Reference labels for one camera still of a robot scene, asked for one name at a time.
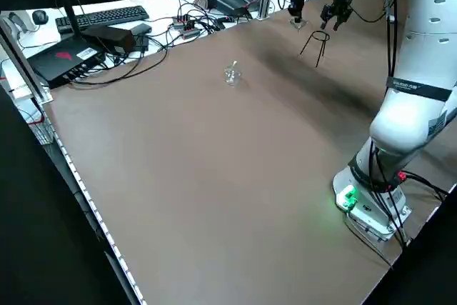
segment brown table surface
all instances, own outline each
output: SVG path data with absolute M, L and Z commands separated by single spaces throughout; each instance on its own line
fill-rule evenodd
M 386 272 L 331 188 L 380 106 L 386 24 L 330 25 L 315 69 L 318 42 L 297 54 L 330 1 L 307 3 L 299 33 L 283 11 L 173 48 L 128 81 L 53 92 L 46 112 L 149 304 L 357 304 Z M 382 1 L 354 7 L 376 18 Z M 233 60 L 236 88 L 224 82 Z M 454 129 L 410 166 L 445 188 Z M 437 203 L 418 185 L 404 190 L 415 236 Z M 394 240 L 383 249 L 399 252 Z

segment red object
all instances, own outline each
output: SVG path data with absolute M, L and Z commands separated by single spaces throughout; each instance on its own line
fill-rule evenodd
M 406 180 L 406 174 L 403 173 L 402 171 L 398 172 L 397 175 L 401 182 Z
M 66 51 L 57 53 L 56 57 L 58 57 L 59 59 L 63 59 L 63 60 L 70 60 L 70 61 L 72 60 L 70 53 L 67 53 Z

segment black keyboard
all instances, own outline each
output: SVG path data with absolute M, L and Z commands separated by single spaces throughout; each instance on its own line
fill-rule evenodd
M 148 13 L 142 6 L 123 7 L 122 9 L 106 10 L 86 15 L 80 14 L 76 16 L 80 29 L 85 29 L 90 25 L 114 25 L 149 18 Z M 56 25 L 60 34 L 72 32 L 68 17 L 57 18 Z

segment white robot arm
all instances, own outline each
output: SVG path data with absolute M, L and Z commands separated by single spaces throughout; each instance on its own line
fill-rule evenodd
M 411 213 L 398 173 L 457 113 L 455 18 L 457 0 L 409 0 L 396 71 L 370 138 L 333 180 L 337 206 L 382 240 Z

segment sticker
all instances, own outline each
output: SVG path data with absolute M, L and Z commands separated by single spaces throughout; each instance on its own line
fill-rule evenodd
M 431 121 L 428 121 L 428 137 L 434 136 L 438 132 L 440 132 L 445 124 L 446 124 L 446 114 L 448 112 L 444 111 L 443 114 L 441 114 L 437 119 L 432 119 Z
M 396 190 L 392 193 L 393 202 L 394 202 L 395 204 L 397 204 L 397 203 L 400 201 L 402 195 L 403 195 L 403 193 L 400 192 L 398 189 L 396 189 Z M 391 197 L 388 197 L 388 198 L 387 198 L 387 204 L 388 204 L 388 207 L 392 207 L 392 206 L 393 206 Z
M 85 61 L 89 57 L 92 57 L 95 54 L 97 54 L 97 50 L 94 50 L 92 48 L 87 48 L 87 49 L 84 49 L 81 53 L 76 54 L 76 56 L 79 57 L 81 60 Z

